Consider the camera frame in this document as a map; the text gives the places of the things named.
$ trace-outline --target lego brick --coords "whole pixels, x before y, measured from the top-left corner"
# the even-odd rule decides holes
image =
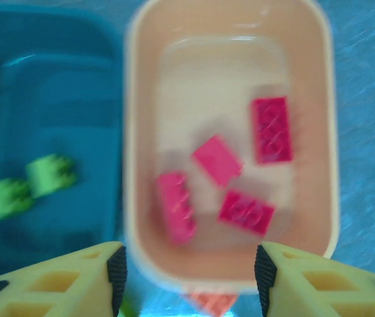
[[[162,174],[156,184],[171,241],[176,244],[189,242],[196,232],[196,222],[189,203],[185,174]]]
[[[257,162],[290,162],[293,151],[287,99],[255,99],[251,104],[251,113]]]
[[[264,202],[233,190],[228,191],[222,204],[219,220],[265,236],[275,208]]]
[[[130,305],[128,299],[123,297],[123,302],[121,303],[118,317],[139,317],[139,315],[140,313],[137,312],[132,305]]]
[[[192,157],[220,187],[226,187],[232,178],[239,177],[244,163],[228,148],[220,135],[205,142]]]
[[[39,158],[26,166],[34,197],[50,195],[76,182],[74,162],[59,155]]]
[[[210,316],[221,317],[233,306],[238,299],[238,295],[193,293],[187,294],[186,298]]]
[[[0,220],[22,213],[33,204],[27,181],[11,178],[0,180]]]

